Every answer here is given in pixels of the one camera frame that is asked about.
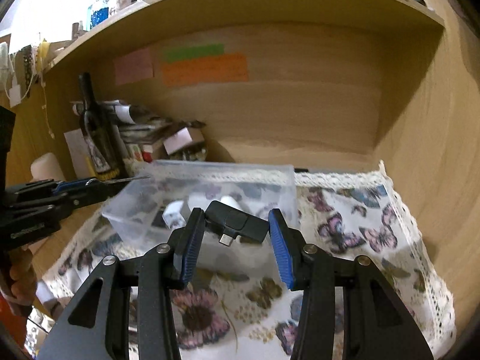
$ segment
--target beige cylinder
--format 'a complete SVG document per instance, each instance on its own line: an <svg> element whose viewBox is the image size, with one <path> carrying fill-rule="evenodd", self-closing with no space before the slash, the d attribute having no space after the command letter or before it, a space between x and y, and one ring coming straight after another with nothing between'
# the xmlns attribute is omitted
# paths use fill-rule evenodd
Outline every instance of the beige cylinder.
<svg viewBox="0 0 480 360"><path fill-rule="evenodd" d="M47 153L37 158L30 166L32 177L34 180L54 179L57 181L65 181L62 168L53 153Z"/></svg>

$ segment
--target flower center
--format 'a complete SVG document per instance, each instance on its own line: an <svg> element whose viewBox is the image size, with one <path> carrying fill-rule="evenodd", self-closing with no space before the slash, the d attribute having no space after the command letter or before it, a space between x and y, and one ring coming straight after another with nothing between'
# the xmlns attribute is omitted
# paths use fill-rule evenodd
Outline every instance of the flower center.
<svg viewBox="0 0 480 360"><path fill-rule="evenodd" d="M191 306L186 309L182 319L188 330L199 332L212 324L212 312L203 306Z"/></svg>

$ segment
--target transparent plastic box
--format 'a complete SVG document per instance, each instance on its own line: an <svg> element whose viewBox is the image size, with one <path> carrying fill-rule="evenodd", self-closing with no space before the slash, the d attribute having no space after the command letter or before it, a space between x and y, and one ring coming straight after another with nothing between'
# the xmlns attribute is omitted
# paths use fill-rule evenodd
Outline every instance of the transparent plastic box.
<svg viewBox="0 0 480 360"><path fill-rule="evenodd" d="M279 208L289 226L298 228L293 166L154 161L138 173L145 175L150 178L129 183L102 211L122 240L141 253L169 239L171 230L162 223L161 214L176 200L186 202L190 211L195 207L206 210L212 200L229 196L243 211L265 220L272 208ZM218 240L216 234L205 233L199 267L278 275L268 235L262 245L237 237L227 247Z"/></svg>

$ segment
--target green sticky note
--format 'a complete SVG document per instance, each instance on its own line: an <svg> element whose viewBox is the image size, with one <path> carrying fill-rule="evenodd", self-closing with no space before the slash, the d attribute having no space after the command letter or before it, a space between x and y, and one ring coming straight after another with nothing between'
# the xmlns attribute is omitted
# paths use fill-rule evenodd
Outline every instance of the green sticky note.
<svg viewBox="0 0 480 360"><path fill-rule="evenodd" d="M206 46L179 47L168 50L165 51L164 57L166 62L172 63L204 56L221 56L224 52L222 44L208 44Z"/></svg>

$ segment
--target human hand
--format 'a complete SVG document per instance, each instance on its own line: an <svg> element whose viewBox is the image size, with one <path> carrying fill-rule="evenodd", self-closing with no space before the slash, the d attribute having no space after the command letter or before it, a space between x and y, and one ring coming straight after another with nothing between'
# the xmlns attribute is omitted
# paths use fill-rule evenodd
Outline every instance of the human hand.
<svg viewBox="0 0 480 360"><path fill-rule="evenodd" d="M11 294L20 304L32 304L37 290L37 276L35 275L32 252L21 248L9 252L11 268L10 277L15 283L11 286Z"/></svg>

